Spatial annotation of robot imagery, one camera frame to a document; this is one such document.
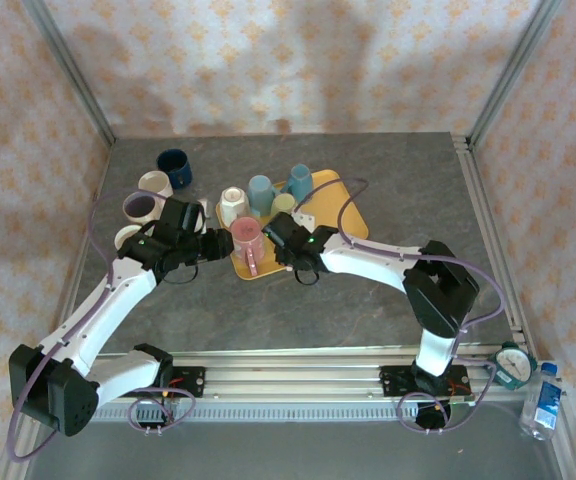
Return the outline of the yellow tray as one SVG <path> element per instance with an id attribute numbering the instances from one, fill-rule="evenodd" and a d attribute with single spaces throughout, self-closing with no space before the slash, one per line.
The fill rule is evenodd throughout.
<path id="1" fill-rule="evenodd" d="M 336 227 L 338 213 L 345 201 L 350 197 L 349 186 L 349 181 L 335 182 L 317 192 L 300 210 L 315 217 L 316 227 L 320 225 Z M 350 203 L 345 209 L 342 217 L 342 227 L 351 236 L 360 239 L 367 239 L 369 236 L 368 226 L 355 203 Z M 251 276 L 243 262 L 234 253 L 231 254 L 233 269 L 240 279 L 252 281 L 286 270 L 284 266 L 276 263 L 272 242 L 265 238 L 264 244 L 265 256 L 260 263 L 257 276 Z"/>

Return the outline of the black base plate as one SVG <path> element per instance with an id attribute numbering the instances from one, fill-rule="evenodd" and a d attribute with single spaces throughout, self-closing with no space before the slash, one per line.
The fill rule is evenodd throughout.
<path id="1" fill-rule="evenodd" d="M 119 393 L 120 397 L 146 398 L 162 396 L 180 396 L 173 389 L 182 389 L 195 398 L 203 396 L 205 385 L 204 367 L 163 365 L 158 368 L 141 366 L 125 372 L 114 374 L 109 384 Z"/>
<path id="2" fill-rule="evenodd" d="M 436 397 L 472 394 L 467 369 L 462 365 L 450 365 L 440 376 L 433 376 L 415 364 L 382 366 L 379 380 L 385 397 L 402 397 L 412 392 Z"/>

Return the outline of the navy blue mug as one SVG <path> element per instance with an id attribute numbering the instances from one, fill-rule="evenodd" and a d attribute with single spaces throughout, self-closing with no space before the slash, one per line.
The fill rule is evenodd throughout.
<path id="1" fill-rule="evenodd" d="M 156 159 L 157 168 L 164 172 L 174 190 L 191 185 L 193 173 L 187 154 L 180 149 L 168 149 L 161 152 Z"/>

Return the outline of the light blue mug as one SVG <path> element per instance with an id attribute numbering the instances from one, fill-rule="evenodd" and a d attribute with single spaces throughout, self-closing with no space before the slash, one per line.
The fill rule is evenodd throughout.
<path id="1" fill-rule="evenodd" d="M 265 217 L 271 213 L 272 203 L 278 194 L 277 188 L 265 175 L 255 175 L 247 187 L 247 197 L 251 212 L 258 217 Z"/>

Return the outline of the pink mug with red base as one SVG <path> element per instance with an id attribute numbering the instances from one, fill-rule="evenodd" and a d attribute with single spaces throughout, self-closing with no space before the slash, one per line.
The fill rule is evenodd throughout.
<path id="1" fill-rule="evenodd" d="M 251 276 L 257 276 L 265 256 L 264 234 L 257 219 L 239 217 L 230 225 L 234 255 L 243 262 Z"/>

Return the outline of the grey mug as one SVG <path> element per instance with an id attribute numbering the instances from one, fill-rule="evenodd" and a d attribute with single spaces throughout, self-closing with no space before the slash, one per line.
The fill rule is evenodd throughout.
<path id="1" fill-rule="evenodd" d="M 141 226 L 140 225 L 127 225 L 123 228 L 121 228 L 114 237 L 114 247 L 117 251 L 119 251 L 123 244 L 125 243 L 125 241 L 130 238 L 131 236 L 133 236 L 135 233 L 138 233 L 141 230 Z"/>

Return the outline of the grey metal panel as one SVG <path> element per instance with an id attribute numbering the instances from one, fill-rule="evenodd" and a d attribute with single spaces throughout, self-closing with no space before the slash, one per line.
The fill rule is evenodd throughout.
<path id="1" fill-rule="evenodd" d="M 394 423 L 191 423 L 161 437 L 118 423 L 58 438 L 26 480 L 562 480 L 550 444 L 496 410 L 445 436 Z"/>

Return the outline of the aluminium frame post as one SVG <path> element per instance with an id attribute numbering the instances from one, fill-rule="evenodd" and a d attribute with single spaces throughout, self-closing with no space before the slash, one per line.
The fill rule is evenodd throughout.
<path id="1" fill-rule="evenodd" d="M 41 33 L 75 94 L 81 100 L 104 143 L 112 146 L 116 142 L 116 136 L 47 4 L 44 0 L 21 0 L 21 3 Z"/>
<path id="2" fill-rule="evenodd" d="M 470 133 L 465 137 L 470 151 L 476 150 L 482 144 L 487 131 L 501 111 L 506 98 L 524 71 L 562 1 L 539 0 L 535 12 L 512 49 L 481 113 Z"/>

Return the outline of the aluminium side rail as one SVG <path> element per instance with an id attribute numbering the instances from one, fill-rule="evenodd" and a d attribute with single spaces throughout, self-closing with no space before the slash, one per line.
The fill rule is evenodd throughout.
<path id="1" fill-rule="evenodd" d="M 469 149 L 464 136 L 452 134 L 453 145 L 467 184 L 471 202 L 482 233 L 483 241 L 497 282 L 506 294 L 506 317 L 513 340 L 537 355 L 537 350 L 529 329 L 519 290 L 515 285 L 513 272 L 504 255 L 502 241 L 495 225 L 491 203 L 488 200 L 485 186 L 474 154 Z"/>

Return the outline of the beige pink mug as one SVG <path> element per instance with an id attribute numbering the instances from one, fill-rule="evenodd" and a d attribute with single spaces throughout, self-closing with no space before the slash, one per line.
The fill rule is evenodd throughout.
<path id="1" fill-rule="evenodd" d="M 138 188 L 155 193 L 164 198 L 173 195 L 173 188 L 168 175 L 159 170 L 149 171 L 143 174 L 138 181 Z"/>

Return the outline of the white speckled mug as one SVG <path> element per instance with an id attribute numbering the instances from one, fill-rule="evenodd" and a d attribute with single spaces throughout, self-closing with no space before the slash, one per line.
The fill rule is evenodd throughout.
<path id="1" fill-rule="evenodd" d="M 135 192 L 124 200 L 122 211 L 130 222 L 144 225 L 160 218 L 161 205 L 156 198 Z"/>

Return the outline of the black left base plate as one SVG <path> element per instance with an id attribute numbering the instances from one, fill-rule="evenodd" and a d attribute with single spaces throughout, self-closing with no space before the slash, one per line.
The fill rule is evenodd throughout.
<path id="1" fill-rule="evenodd" d="M 204 367 L 163 365 L 158 368 L 141 366 L 125 372 L 114 374 L 109 384 L 119 393 L 120 397 L 146 398 L 162 396 L 180 396 L 173 389 L 182 389 L 195 398 L 203 396 L 205 385 Z"/>

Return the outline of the teal mug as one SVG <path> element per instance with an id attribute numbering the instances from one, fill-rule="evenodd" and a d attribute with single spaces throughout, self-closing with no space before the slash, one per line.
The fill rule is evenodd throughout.
<path id="1" fill-rule="evenodd" d="M 304 164 L 297 164 L 291 169 L 290 176 L 280 192 L 291 194 L 296 202 L 300 203 L 313 188 L 314 183 L 310 169 Z"/>

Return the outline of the light green mug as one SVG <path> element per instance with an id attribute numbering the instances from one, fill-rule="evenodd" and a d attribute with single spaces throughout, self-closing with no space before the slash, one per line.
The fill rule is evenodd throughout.
<path id="1" fill-rule="evenodd" d="M 296 205 L 297 201 L 292 194 L 280 193 L 272 202 L 270 216 L 274 217 L 279 213 L 291 215 Z"/>

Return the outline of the white faceted mug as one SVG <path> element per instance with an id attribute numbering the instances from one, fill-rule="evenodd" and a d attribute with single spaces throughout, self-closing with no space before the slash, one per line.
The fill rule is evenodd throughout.
<path id="1" fill-rule="evenodd" d="M 244 216 L 247 207 L 245 192 L 238 187 L 228 187 L 221 193 L 218 211 L 224 227 L 230 225 L 240 216 Z"/>

